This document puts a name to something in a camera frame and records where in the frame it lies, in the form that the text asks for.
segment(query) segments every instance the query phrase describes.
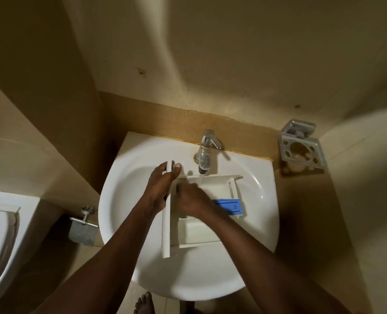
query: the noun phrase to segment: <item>faucet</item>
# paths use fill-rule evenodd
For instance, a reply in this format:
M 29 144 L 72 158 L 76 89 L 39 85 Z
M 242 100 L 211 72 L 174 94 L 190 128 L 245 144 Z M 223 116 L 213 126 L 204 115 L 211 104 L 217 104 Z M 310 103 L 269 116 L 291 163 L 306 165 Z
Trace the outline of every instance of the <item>faucet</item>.
M 206 174 L 211 167 L 211 146 L 212 144 L 217 148 L 221 149 L 222 145 L 215 137 L 213 130 L 207 129 L 203 132 L 201 140 L 201 146 L 193 159 L 198 164 L 198 171 L 200 174 Z

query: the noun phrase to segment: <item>sink basin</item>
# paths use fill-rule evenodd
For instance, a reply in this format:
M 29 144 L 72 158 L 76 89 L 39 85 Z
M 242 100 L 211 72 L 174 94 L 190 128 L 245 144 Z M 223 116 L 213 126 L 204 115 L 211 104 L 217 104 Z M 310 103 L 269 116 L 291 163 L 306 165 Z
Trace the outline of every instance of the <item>sink basin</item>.
M 99 202 L 99 226 L 106 243 L 144 192 L 153 169 L 169 159 L 182 164 L 181 176 L 198 174 L 198 145 L 128 132 L 109 171 Z M 212 149 L 208 174 L 236 179 L 243 216 L 238 223 L 271 251 L 279 235 L 279 211 L 270 160 Z M 132 280 L 173 299 L 215 299 L 244 287 L 222 243 L 186 248 L 162 258 L 162 213 L 157 214 L 139 255 Z

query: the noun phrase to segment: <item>tile floor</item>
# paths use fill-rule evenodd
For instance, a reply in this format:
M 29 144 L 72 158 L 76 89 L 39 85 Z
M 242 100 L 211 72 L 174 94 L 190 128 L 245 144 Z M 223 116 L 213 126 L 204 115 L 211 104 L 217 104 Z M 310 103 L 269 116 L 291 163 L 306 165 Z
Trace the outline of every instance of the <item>tile floor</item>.
M 75 254 L 74 260 L 66 275 L 69 277 L 86 261 L 93 257 L 101 248 L 87 247 L 79 245 Z M 118 310 L 118 314 L 132 314 L 135 308 L 137 299 L 146 292 L 135 282 L 131 282 L 128 291 L 123 299 L 123 302 Z M 179 301 L 168 299 L 159 295 L 153 294 L 154 308 L 156 314 L 179 314 Z M 200 301 L 195 303 L 195 308 L 203 313 L 261 313 L 256 303 L 246 288 L 240 291 L 227 295 L 217 300 Z

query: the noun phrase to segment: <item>blue plastic piece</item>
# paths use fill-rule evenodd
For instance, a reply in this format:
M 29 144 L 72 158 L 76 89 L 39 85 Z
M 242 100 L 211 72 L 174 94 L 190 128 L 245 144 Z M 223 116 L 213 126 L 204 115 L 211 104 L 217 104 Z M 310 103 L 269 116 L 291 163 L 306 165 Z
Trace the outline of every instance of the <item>blue plastic piece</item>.
M 224 208 L 228 215 L 243 215 L 242 205 L 239 199 L 214 199 L 216 205 Z

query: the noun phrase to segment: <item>toilet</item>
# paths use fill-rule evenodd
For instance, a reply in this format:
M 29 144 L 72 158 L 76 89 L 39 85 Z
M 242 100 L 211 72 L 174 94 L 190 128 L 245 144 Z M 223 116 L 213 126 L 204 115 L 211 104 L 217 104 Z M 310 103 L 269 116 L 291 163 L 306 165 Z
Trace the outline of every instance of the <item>toilet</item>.
M 46 200 L 0 192 L 0 297 L 62 213 Z

